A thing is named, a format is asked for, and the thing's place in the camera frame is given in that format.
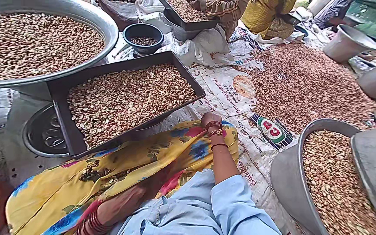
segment blue fabric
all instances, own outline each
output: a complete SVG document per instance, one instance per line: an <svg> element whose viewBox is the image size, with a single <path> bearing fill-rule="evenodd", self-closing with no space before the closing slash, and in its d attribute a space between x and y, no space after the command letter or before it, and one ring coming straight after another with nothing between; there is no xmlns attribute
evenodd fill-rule
<svg viewBox="0 0 376 235"><path fill-rule="evenodd" d="M169 199L143 203L110 234L281 234L269 215L255 207L242 176L214 182L212 170L197 172Z"/></svg>

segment shelled peanut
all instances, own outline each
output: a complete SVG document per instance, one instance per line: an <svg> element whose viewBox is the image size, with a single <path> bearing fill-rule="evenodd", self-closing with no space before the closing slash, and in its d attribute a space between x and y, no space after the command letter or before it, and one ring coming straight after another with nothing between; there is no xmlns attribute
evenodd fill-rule
<svg viewBox="0 0 376 235"><path fill-rule="evenodd" d="M195 97L176 67L160 64L88 79L67 100L89 149Z"/></svg>
<svg viewBox="0 0 376 235"><path fill-rule="evenodd" d="M66 16L0 15L0 80L69 69L103 48L97 31Z"/></svg>
<svg viewBox="0 0 376 235"><path fill-rule="evenodd" d="M376 235L376 211L353 162L350 138L332 131L311 133L303 147L307 184L331 235Z"/></svg>

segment aluminum bowl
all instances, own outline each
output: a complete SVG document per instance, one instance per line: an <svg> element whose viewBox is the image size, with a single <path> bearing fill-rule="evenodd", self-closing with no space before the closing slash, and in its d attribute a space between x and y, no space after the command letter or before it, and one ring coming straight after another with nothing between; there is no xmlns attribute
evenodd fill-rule
<svg viewBox="0 0 376 235"><path fill-rule="evenodd" d="M105 44L104 49L98 55L75 67L35 77L0 80L0 88L46 82L74 74L91 67L107 56L118 40L118 27L111 16L82 0L0 0L0 13L47 13L68 16L96 30L104 39Z"/></svg>
<svg viewBox="0 0 376 235"><path fill-rule="evenodd" d="M285 210L314 235L329 235L311 198L303 166L303 145L313 131L329 130L352 137L356 127L333 119L318 119L301 132L298 144L280 152L271 165L271 182Z"/></svg>

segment bangle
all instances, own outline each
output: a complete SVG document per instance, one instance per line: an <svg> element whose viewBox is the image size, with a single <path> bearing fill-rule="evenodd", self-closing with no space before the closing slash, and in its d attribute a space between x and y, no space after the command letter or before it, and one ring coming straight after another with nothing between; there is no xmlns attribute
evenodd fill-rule
<svg viewBox="0 0 376 235"><path fill-rule="evenodd" d="M211 126L214 126L214 125L216 125L216 124L220 127L220 129L223 128L223 125L222 125L221 122L219 122L219 121L210 121L210 122L207 123L207 125L206 125L206 131L208 132L208 129L209 129Z"/></svg>
<svg viewBox="0 0 376 235"><path fill-rule="evenodd" d="M225 143L215 143L211 146L211 150L213 150L213 147L217 146L217 145L224 145L225 147L228 147L227 144Z"/></svg>
<svg viewBox="0 0 376 235"><path fill-rule="evenodd" d="M86 222L88 222L88 225L92 231L95 231L99 234L106 234L108 231L110 231L114 225L112 226L105 226L98 220L98 208L91 212L78 226L78 229L76 230L77 235L90 235L88 230L86 229Z"/></svg>
<svg viewBox="0 0 376 235"><path fill-rule="evenodd" d="M210 133L208 133L209 137L214 136L214 135L222 136L223 135L223 130L222 129L217 129L217 130L214 130L214 131L211 131Z"/></svg>

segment small black bowl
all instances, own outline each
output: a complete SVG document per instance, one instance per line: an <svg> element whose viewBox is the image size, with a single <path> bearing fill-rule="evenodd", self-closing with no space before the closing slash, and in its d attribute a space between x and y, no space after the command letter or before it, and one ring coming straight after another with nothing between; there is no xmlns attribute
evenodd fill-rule
<svg viewBox="0 0 376 235"><path fill-rule="evenodd" d="M154 45L137 45L130 42L130 38L132 37L151 37L158 42ZM153 25L138 23L127 26L123 31L123 38L139 54L150 55L162 46L163 33Z"/></svg>

